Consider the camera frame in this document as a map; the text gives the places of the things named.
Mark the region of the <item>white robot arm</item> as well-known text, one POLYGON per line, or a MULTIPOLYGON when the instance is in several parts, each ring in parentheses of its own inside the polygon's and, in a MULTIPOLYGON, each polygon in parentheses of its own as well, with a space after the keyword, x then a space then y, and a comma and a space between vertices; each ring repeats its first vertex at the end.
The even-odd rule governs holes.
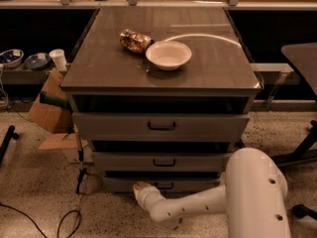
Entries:
POLYGON ((226 214, 229 238, 291 238, 285 209, 287 181, 273 160, 254 148, 236 151, 224 182, 181 198, 167 199, 138 181, 135 199, 153 222, 175 228, 190 215, 226 214))

